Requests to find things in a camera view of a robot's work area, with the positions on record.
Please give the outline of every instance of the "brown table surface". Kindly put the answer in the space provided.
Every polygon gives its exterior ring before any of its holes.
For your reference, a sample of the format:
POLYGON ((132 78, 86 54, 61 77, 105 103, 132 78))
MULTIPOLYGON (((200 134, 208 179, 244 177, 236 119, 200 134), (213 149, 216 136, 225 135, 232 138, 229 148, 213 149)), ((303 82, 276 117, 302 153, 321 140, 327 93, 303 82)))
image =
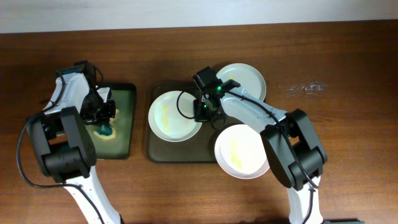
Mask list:
MULTIPOLYGON (((1 223, 86 222, 66 190, 25 184, 15 156, 25 118, 54 91, 54 71, 84 59, 106 81, 137 86, 130 158, 97 162, 104 191, 126 223, 288 217, 286 190, 272 172, 239 180, 216 164, 145 157, 149 87, 233 62, 263 74, 268 104, 300 108, 312 119, 329 157, 319 193, 326 220, 398 220, 398 21, 367 21, 0 35, 1 223)), ((27 136, 22 161, 34 182, 53 183, 40 173, 27 136)))

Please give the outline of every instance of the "white wall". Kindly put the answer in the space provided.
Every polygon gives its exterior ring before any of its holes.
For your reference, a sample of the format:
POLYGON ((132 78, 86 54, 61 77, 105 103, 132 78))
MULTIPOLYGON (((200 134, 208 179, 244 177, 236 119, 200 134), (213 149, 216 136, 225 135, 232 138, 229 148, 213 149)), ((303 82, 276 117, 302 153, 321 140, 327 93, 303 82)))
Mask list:
POLYGON ((0 33, 398 19, 398 0, 0 0, 0 33))

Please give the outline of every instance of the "white plate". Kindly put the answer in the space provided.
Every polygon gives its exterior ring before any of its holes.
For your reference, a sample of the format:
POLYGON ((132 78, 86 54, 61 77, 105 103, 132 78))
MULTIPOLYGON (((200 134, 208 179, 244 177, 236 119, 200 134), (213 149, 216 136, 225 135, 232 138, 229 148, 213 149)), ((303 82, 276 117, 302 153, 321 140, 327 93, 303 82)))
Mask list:
POLYGON ((233 177, 253 179, 269 169, 260 134, 245 124, 225 129, 217 137, 214 150, 217 163, 233 177))
POLYGON ((252 96, 264 101, 266 99, 266 81, 254 67, 243 63, 227 65, 217 73, 217 78, 223 82, 230 79, 237 81, 252 96))
MULTIPOLYGON (((181 91, 170 91, 160 95, 151 104, 148 122, 151 130, 161 139, 170 142, 180 142, 194 136, 201 123, 187 119, 177 110, 177 97, 181 91)), ((195 97, 184 93, 180 97, 179 108, 188 117, 193 116, 193 101, 195 97)))

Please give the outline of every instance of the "yellow stain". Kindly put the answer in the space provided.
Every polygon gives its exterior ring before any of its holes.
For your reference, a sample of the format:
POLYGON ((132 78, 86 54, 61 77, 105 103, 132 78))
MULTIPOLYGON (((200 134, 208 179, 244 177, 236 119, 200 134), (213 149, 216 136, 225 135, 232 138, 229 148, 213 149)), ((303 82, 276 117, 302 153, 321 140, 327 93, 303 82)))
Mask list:
POLYGON ((237 168, 242 169, 242 161, 239 159, 239 154, 236 150, 236 137, 231 142, 231 160, 237 168))
POLYGON ((169 130, 169 116, 167 115, 167 105, 163 105, 162 123, 163 123, 163 131, 166 134, 168 134, 170 130, 169 130))

